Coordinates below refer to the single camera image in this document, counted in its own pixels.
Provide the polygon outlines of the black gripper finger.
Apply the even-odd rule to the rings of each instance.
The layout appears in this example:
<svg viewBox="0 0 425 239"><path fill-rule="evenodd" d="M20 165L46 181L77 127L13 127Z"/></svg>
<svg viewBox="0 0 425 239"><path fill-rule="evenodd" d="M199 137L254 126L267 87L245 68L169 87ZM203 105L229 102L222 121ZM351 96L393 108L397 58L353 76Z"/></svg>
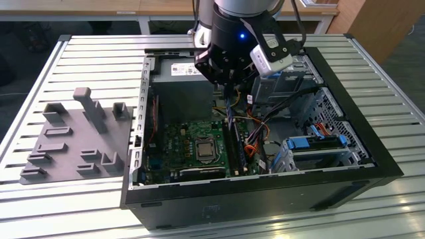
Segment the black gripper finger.
<svg viewBox="0 0 425 239"><path fill-rule="evenodd" d="M245 58L238 58L229 71L229 85L234 86L251 81L257 76L253 62Z"/></svg>
<svg viewBox="0 0 425 239"><path fill-rule="evenodd" d="M194 52L194 67L214 85L229 86L229 71L223 66L226 57L227 53L221 48L207 48Z"/></svg>

